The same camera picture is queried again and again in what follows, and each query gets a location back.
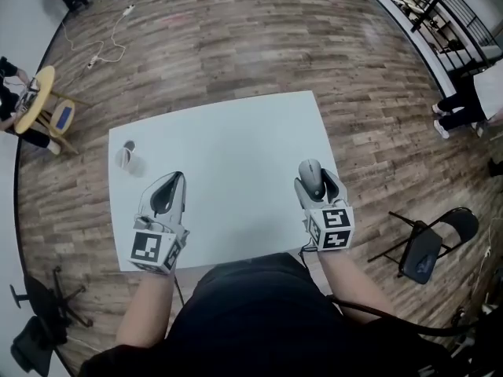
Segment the white cup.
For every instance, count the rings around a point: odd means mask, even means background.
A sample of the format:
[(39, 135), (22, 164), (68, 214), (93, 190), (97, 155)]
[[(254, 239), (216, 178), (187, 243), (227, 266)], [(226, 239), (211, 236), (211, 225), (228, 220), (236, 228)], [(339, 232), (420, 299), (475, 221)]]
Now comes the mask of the white cup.
[(141, 178), (145, 173), (145, 161), (128, 148), (121, 148), (114, 161), (119, 169), (133, 177)]

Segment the black office chair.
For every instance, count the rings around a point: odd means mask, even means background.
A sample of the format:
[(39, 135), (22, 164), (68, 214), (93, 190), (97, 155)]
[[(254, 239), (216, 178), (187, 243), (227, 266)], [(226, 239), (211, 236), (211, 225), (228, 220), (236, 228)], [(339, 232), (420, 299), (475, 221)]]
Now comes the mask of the black office chair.
[(61, 267), (52, 269), (54, 287), (48, 288), (31, 275), (24, 276), (26, 292), (18, 294), (13, 286), (10, 291), (17, 306), (28, 302), (34, 315), (24, 329), (13, 339), (10, 353), (25, 372), (36, 372), (40, 377), (49, 377), (53, 353), (68, 341), (68, 327), (76, 322), (91, 328), (94, 322), (82, 318), (70, 306), (72, 299), (86, 292), (84, 285), (64, 295), (60, 285)]

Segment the person's black clothing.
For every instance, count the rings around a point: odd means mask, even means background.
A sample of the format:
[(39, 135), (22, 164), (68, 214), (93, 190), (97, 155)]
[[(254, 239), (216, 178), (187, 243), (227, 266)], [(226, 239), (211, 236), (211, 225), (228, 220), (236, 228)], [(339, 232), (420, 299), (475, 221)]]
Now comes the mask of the person's black clothing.
[(449, 351), (392, 314), (324, 295), (290, 254), (214, 267), (152, 347), (115, 344), (79, 377), (447, 377)]

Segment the person's left forearm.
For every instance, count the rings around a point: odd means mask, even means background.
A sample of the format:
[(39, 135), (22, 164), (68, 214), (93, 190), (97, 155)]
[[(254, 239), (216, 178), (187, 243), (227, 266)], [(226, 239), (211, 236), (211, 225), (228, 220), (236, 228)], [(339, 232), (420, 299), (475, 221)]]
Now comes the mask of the person's left forearm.
[(174, 274), (143, 273), (116, 335), (117, 345), (149, 348), (167, 333), (174, 293)]

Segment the black metal railing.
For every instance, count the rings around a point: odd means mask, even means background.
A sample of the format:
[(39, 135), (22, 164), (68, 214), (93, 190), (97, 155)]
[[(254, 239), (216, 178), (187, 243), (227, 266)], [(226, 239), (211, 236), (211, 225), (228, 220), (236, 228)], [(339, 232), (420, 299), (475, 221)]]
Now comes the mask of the black metal railing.
[(442, 95), (503, 58), (503, 41), (467, 0), (377, 0), (414, 44)]

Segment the black folding chair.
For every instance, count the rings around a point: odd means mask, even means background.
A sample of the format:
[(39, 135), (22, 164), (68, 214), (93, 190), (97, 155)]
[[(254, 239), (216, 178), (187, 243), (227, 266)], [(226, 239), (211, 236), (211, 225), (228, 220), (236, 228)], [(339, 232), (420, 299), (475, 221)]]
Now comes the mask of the black folding chair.
[[(479, 219), (467, 207), (449, 210), (430, 223), (414, 221), (392, 211), (388, 214), (409, 225), (411, 232), (406, 239), (371, 257), (368, 262), (386, 258), (398, 265), (399, 277), (405, 276), (418, 284), (426, 284), (431, 279), (436, 262), (470, 241), (479, 231)], [(459, 242), (452, 247), (445, 245), (443, 238), (434, 230), (439, 224), (453, 228)]]

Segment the cluttered white rack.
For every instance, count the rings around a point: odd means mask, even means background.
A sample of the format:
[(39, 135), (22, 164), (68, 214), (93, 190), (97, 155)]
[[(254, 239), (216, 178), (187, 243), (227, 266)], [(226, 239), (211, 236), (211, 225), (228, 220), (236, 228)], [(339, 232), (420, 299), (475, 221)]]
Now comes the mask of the cluttered white rack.
[(456, 344), (453, 377), (503, 377), (503, 265), (494, 272), (477, 325)]

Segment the person's right forearm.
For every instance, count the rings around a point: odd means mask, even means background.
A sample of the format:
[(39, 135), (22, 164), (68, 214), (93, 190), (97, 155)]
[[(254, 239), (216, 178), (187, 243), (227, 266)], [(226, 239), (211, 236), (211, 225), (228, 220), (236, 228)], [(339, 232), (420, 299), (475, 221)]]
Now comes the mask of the person's right forearm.
[(345, 251), (319, 251), (318, 260), (336, 298), (396, 314), (382, 289)]

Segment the yellow stool blue cushion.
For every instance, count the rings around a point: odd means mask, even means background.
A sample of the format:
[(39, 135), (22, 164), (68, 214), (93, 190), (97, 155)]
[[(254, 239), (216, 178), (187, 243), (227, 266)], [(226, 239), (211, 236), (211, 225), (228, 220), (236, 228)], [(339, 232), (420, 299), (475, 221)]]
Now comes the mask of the yellow stool blue cushion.
[(75, 105), (80, 104), (90, 107), (90, 104), (54, 91), (50, 94), (58, 99), (63, 99), (63, 101), (55, 107), (52, 113), (49, 113), (44, 109), (41, 110), (38, 115), (38, 121), (49, 131), (49, 134), (53, 139), (59, 141), (67, 150), (78, 155), (78, 150), (65, 138), (64, 135), (68, 132), (75, 117)]

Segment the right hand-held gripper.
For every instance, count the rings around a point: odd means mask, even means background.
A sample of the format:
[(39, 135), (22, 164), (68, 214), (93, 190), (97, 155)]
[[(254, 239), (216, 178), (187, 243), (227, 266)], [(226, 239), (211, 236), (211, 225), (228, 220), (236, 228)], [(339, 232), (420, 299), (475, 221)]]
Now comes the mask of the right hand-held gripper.
[(322, 181), (305, 184), (295, 178), (294, 189), (303, 209), (303, 224), (311, 251), (340, 251), (350, 247), (354, 235), (354, 210), (347, 188), (331, 171), (321, 169)]

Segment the white table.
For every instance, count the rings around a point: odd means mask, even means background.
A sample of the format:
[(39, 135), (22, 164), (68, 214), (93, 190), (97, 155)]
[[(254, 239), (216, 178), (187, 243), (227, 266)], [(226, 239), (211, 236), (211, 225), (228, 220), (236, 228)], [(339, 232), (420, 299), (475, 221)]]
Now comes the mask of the white table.
[[(141, 178), (115, 165), (129, 140), (145, 161)], [(178, 268), (300, 248), (309, 237), (293, 181), (305, 159), (336, 170), (310, 91), (207, 104), (111, 129), (108, 185), (120, 269), (132, 270), (128, 257), (141, 194), (174, 171), (185, 175), (182, 223), (189, 230)]]

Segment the grey mouse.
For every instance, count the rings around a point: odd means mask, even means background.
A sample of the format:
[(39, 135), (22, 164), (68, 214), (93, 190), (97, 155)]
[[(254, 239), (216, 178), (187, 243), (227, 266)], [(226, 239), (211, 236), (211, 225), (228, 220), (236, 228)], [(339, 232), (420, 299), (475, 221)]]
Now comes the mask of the grey mouse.
[(308, 196), (315, 201), (325, 197), (325, 183), (321, 174), (321, 164), (316, 159), (306, 159), (299, 165), (299, 176)]

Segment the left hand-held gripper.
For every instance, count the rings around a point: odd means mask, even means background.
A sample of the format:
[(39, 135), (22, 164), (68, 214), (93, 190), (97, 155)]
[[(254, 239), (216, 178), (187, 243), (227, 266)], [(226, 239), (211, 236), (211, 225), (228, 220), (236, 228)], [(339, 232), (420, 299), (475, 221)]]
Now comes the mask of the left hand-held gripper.
[(141, 271), (170, 275), (186, 246), (182, 223), (186, 180), (182, 172), (165, 174), (141, 195), (128, 261)]

